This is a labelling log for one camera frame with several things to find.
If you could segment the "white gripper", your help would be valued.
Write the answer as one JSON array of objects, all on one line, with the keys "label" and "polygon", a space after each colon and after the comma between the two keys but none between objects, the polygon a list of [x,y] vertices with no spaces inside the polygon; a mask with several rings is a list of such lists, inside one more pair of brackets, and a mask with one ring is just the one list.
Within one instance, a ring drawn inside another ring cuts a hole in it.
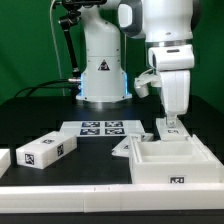
[{"label": "white gripper", "polygon": [[161,80],[161,100],[165,109],[166,124],[176,127],[178,115],[186,113],[189,104],[190,71],[169,71],[159,73]]}]

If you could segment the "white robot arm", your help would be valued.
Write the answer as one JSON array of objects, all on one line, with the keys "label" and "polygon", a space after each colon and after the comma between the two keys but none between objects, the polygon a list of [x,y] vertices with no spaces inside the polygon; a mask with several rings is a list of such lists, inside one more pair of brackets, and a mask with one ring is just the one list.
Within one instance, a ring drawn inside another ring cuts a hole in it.
[{"label": "white robot arm", "polygon": [[166,125],[175,127],[189,102],[190,69],[195,59],[191,39],[201,17],[200,0],[106,0],[104,9],[118,12],[119,25],[103,20],[100,8],[89,2],[81,8],[87,68],[83,95],[90,102],[112,102],[125,92],[120,69],[120,35],[143,39],[151,75],[135,79],[135,90],[148,95],[148,85],[160,89]]}]

